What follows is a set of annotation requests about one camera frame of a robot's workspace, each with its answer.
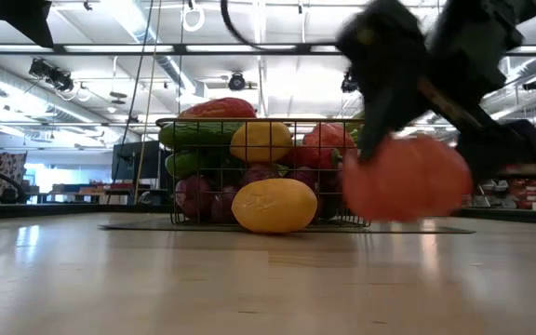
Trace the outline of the black overhead light bar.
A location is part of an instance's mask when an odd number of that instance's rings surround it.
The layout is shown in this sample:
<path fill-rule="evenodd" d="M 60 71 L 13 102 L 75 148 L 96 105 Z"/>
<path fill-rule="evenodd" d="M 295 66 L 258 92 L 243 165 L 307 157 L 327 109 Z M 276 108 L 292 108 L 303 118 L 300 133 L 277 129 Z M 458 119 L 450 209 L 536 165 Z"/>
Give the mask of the black overhead light bar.
<path fill-rule="evenodd" d="M 0 44 L 0 55 L 75 55 L 75 56 L 137 56 L 137 55 L 338 55 L 339 50 L 327 43 L 267 44 L 259 48 L 236 44 L 66 44 L 53 48 L 28 44 Z"/>

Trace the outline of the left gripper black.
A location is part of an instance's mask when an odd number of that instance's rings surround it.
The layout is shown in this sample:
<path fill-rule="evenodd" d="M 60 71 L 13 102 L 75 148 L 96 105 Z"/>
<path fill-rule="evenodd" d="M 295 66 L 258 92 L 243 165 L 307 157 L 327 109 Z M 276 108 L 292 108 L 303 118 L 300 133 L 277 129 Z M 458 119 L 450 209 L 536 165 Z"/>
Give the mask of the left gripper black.
<path fill-rule="evenodd" d="M 13 26 L 40 47 L 53 48 L 47 17 L 49 0 L 0 0 L 0 20 Z"/>

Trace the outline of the black ceiling spotlight cluster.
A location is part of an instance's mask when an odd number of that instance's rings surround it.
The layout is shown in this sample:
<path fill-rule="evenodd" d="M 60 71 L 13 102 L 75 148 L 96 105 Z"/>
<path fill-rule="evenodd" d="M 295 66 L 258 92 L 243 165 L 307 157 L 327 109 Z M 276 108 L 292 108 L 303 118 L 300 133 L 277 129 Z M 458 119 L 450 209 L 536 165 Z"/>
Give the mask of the black ceiling spotlight cluster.
<path fill-rule="evenodd" d="M 69 72 L 54 67 L 42 59 L 33 59 L 29 74 L 37 79 L 43 79 L 58 91 L 70 92 L 74 89 L 74 81 Z"/>

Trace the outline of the orange-red mini pumpkin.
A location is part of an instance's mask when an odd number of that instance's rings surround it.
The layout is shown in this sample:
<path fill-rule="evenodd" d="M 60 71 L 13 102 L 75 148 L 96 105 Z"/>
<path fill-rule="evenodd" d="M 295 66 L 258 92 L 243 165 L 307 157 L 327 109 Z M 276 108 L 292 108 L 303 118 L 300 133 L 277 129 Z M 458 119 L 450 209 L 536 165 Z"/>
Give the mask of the orange-red mini pumpkin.
<path fill-rule="evenodd" d="M 295 168 L 334 169 L 346 154 L 356 154 L 351 134 L 337 123 L 321 123 L 303 136 L 287 155 Z"/>
<path fill-rule="evenodd" d="M 448 216 L 471 193 L 462 156 L 430 136 L 387 137 L 369 161 L 347 154 L 342 193 L 347 207 L 368 221 L 416 221 Z"/>

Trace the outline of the long red pepper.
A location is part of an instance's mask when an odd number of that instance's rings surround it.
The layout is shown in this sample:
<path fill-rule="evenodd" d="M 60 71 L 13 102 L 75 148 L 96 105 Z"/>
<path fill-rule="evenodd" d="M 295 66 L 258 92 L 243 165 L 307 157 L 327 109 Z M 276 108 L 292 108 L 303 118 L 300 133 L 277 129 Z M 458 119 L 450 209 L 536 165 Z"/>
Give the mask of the long red pepper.
<path fill-rule="evenodd" d="M 198 103 L 179 114 L 179 118 L 256 118 L 256 109 L 246 100 L 221 98 Z"/>

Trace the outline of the yellow lemon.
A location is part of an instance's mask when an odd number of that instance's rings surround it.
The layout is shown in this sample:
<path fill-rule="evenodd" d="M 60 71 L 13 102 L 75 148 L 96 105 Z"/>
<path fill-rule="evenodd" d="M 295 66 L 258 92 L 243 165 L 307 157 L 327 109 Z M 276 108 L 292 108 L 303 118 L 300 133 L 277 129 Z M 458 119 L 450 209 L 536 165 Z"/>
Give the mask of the yellow lemon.
<path fill-rule="evenodd" d="M 233 135 L 230 153 L 248 163 L 273 163 L 292 147 L 292 135 L 285 124 L 247 122 Z"/>

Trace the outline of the green cucumber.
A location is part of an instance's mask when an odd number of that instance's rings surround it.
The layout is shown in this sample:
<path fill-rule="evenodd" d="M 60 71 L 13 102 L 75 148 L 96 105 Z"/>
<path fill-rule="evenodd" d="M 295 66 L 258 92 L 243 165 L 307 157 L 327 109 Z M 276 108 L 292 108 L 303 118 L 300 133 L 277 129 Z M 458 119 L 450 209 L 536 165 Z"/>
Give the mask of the green cucumber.
<path fill-rule="evenodd" d="M 158 140 L 166 147 L 184 150 L 230 144 L 243 122 L 176 122 L 162 127 Z"/>
<path fill-rule="evenodd" d="M 180 151 L 165 159 L 169 175 L 183 180 L 192 175 L 203 175 L 221 164 L 221 154 L 208 150 Z"/>

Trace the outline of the yellow oblong mango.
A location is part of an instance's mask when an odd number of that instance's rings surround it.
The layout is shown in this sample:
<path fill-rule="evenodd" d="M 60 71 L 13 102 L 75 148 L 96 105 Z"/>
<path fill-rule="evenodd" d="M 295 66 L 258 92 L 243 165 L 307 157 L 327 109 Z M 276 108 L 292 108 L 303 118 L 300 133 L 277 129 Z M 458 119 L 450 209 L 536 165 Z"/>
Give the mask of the yellow oblong mango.
<path fill-rule="evenodd" d="M 244 186 L 231 210 L 237 222 L 253 233 L 287 234 L 309 225 L 317 206 L 315 192 L 305 183 L 279 178 Z"/>

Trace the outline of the floral patterned cushion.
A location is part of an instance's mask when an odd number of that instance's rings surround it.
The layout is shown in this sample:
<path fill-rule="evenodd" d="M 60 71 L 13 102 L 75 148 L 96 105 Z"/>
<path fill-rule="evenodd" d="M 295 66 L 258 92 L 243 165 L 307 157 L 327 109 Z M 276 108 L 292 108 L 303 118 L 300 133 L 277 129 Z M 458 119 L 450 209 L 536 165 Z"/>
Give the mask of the floral patterned cushion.
<path fill-rule="evenodd" d="M 25 173 L 25 163 L 27 154 L 0 154 L 0 173 L 12 179 L 17 184 L 21 184 Z M 3 194 L 7 188 L 13 188 L 13 186 L 0 178 L 0 195 Z"/>

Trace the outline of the storage shelf with red items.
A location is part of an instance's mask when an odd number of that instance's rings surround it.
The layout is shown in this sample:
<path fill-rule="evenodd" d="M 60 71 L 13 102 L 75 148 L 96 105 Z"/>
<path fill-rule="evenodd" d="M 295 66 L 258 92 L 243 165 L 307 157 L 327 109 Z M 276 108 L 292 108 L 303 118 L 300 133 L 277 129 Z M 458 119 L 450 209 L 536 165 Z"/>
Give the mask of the storage shelf with red items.
<path fill-rule="evenodd" d="M 462 198 L 462 206 L 536 210 L 536 174 L 507 174 L 484 181 Z"/>

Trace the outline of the black computer monitor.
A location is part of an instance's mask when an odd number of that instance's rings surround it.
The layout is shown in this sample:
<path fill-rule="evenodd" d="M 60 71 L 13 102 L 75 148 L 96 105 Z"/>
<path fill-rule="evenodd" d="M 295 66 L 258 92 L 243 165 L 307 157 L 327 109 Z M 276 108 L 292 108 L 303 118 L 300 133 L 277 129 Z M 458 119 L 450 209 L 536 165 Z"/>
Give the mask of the black computer monitor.
<path fill-rule="evenodd" d="M 159 141 L 116 144 L 113 149 L 112 189 L 168 189 L 165 161 L 170 151 Z"/>

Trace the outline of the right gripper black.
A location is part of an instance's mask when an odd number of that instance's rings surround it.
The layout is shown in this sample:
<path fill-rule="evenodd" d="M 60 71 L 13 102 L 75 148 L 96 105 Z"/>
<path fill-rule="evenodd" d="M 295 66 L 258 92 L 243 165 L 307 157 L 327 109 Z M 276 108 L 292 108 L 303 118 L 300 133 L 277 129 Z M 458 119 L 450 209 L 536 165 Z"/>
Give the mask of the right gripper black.
<path fill-rule="evenodd" d="M 336 38 L 364 97 L 360 160 L 369 161 L 387 134 L 387 113 L 422 108 L 419 81 L 464 107 L 501 88 L 499 63 L 524 41 L 518 24 L 534 17 L 536 0 L 447 0 L 423 32 L 399 0 L 371 0 Z M 461 133 L 456 151 L 474 181 L 493 179 L 509 166 L 536 164 L 536 127 L 520 119 Z"/>

